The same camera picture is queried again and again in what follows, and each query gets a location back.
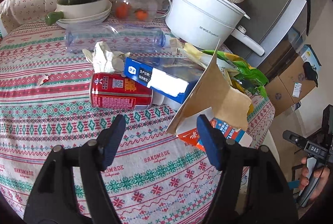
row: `snack bag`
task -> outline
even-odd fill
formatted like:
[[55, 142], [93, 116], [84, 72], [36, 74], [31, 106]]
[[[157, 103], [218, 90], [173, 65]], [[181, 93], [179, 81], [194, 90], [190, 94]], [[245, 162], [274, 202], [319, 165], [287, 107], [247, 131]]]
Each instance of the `snack bag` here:
[[[203, 50], [202, 52], [209, 55], [214, 54], [213, 50]], [[217, 51], [217, 57], [237, 68], [239, 74], [235, 75], [234, 79], [240, 81], [243, 88], [252, 94], [259, 93], [262, 97], [267, 97], [264, 86], [268, 83], [268, 79], [260, 70], [252, 67], [243, 58], [235, 54]]]

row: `blue box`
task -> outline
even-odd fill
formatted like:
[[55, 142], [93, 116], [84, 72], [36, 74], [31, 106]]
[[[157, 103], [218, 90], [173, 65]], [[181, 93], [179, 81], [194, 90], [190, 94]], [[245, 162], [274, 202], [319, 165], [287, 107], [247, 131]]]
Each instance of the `blue box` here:
[[181, 58], [126, 58], [124, 74], [182, 104], [204, 69]]

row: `refrigerator door handle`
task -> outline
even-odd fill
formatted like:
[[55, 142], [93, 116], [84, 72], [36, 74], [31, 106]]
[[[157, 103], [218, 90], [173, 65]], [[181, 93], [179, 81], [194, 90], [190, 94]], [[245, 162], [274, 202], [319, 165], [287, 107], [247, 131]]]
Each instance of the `refrigerator door handle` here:
[[310, 19], [311, 19], [311, 0], [306, 0], [307, 18], [306, 18], [306, 36], [309, 36]]

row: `green bowl handle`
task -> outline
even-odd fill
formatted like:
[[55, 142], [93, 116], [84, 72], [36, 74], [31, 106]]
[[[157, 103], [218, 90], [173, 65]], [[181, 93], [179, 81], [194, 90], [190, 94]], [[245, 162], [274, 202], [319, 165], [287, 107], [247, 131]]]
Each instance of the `green bowl handle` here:
[[64, 12], [51, 12], [45, 16], [45, 23], [50, 26], [64, 17]]

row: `crumpled tissue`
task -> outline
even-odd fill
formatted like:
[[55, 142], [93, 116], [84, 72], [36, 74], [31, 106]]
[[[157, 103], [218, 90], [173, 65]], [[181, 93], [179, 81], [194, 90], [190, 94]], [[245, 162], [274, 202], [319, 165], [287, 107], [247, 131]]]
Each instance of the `crumpled tissue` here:
[[123, 59], [129, 57], [130, 54], [130, 52], [111, 52], [106, 42], [97, 42], [93, 53], [86, 49], [83, 49], [82, 52], [86, 56], [86, 60], [93, 64], [95, 73], [124, 71], [125, 64]]

